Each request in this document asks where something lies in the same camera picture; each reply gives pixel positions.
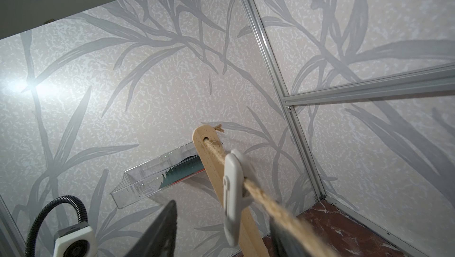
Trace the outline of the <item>white clothespin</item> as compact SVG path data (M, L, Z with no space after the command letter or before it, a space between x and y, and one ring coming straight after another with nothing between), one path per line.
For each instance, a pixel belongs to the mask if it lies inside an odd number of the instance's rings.
M225 156L223 176L224 230L230 246L238 245L242 211L253 202L244 187L246 179L258 183L250 160L241 151L233 149Z

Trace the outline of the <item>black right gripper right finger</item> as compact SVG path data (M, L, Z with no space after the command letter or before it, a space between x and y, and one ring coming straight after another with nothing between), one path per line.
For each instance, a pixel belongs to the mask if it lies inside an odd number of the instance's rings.
M277 257L310 257L306 249L273 218L270 219L271 241Z

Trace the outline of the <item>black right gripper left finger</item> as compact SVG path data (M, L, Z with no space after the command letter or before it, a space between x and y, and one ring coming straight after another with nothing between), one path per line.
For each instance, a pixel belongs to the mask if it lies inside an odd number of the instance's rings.
M171 200L125 256L173 257L176 246L177 217L177 203Z

